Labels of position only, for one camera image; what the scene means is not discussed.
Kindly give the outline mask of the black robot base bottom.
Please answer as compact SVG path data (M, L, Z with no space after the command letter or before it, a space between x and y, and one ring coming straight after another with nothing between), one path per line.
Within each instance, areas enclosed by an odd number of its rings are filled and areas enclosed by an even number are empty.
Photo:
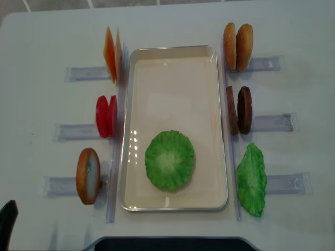
M98 242L95 250L255 250L238 238L120 237Z

